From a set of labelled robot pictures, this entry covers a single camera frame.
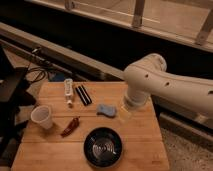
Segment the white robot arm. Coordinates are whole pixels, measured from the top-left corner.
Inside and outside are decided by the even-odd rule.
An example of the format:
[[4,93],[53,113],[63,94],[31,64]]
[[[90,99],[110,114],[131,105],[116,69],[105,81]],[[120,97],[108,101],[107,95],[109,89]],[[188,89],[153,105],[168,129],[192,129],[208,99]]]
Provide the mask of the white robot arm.
[[166,60],[157,53],[129,64],[123,71],[125,107],[136,110],[154,95],[213,119],[213,80],[175,75],[166,69]]

